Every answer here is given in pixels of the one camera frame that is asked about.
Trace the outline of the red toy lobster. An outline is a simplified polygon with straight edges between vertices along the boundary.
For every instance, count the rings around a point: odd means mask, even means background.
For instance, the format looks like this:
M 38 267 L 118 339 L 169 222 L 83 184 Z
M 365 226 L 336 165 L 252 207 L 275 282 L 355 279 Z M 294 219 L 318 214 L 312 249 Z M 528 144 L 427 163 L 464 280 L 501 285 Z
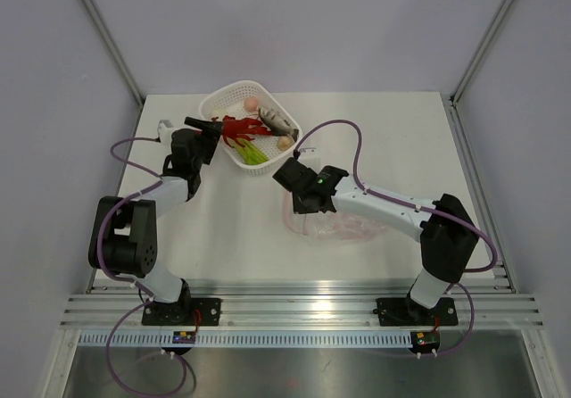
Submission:
M 261 120 L 255 118 L 237 119 L 233 116 L 225 115 L 222 118 L 222 138 L 228 146 L 231 141 L 244 147 L 241 140 L 253 141 L 253 136 L 272 136 L 272 131 L 267 128 Z

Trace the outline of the clear zip top bag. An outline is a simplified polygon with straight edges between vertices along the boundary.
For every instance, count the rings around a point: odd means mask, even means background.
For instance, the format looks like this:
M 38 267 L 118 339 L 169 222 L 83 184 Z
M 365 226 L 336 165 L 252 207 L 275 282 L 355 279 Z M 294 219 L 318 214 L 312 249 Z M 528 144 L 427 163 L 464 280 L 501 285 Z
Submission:
M 294 213 L 290 193 L 284 192 L 282 220 L 293 233 L 313 240 L 367 241 L 380 235 L 385 225 L 355 214 L 319 212 Z

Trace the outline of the white plastic basket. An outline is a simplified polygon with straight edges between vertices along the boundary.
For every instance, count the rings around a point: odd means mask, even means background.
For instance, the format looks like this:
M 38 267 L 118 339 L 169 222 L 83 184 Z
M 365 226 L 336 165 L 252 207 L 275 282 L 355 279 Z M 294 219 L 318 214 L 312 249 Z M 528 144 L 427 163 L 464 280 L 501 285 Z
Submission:
M 244 163 L 235 150 L 236 143 L 231 141 L 230 144 L 232 146 L 228 146 L 224 143 L 223 138 L 221 138 L 222 147 L 231 160 L 247 173 L 259 176 L 281 165 L 286 157 L 293 153 L 295 144 L 300 141 L 303 136 L 301 126 L 278 100 L 261 84 L 255 81 L 242 80 L 223 87 L 205 97 L 199 106 L 199 113 L 205 120 L 222 121 L 225 115 L 233 116 L 237 119 L 255 118 L 259 120 L 257 110 L 248 112 L 244 109 L 244 99 L 249 96 L 255 96 L 259 101 L 259 106 L 280 112 L 284 118 L 299 129 L 297 141 L 285 152 L 280 152 L 277 149 L 277 136 L 253 136 L 253 141 L 250 142 L 256 145 L 269 158 L 267 162 L 255 166 L 246 165 Z

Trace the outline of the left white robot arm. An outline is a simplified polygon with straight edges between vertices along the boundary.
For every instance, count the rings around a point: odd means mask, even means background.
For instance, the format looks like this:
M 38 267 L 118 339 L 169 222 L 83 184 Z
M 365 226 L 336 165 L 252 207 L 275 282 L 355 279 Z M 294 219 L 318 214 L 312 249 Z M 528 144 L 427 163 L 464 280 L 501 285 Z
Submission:
M 211 163 L 223 133 L 219 121 L 187 117 L 184 124 L 175 128 L 167 120 L 159 122 L 152 141 L 170 149 L 161 172 L 126 161 L 156 182 L 131 195 L 101 198 L 88 249 L 92 268 L 147 294 L 146 309 L 160 310 L 174 325 L 191 318 L 192 297 L 188 283 L 158 261 L 158 219 L 197 194 L 201 169 Z

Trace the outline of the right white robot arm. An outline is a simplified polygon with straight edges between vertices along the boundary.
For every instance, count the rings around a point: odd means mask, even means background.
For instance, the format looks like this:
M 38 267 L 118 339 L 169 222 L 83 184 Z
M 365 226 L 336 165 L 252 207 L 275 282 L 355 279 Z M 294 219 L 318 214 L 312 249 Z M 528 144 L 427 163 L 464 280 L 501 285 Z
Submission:
M 295 214 L 353 214 L 402 232 L 420 245 L 421 270 L 405 297 L 379 312 L 394 325 L 446 325 L 440 303 L 449 286 L 463 276 L 479 237 L 461 201 L 444 194 L 427 206 L 414 197 L 383 195 L 366 188 L 346 170 L 321 171 L 288 159 L 273 179 L 292 196 Z

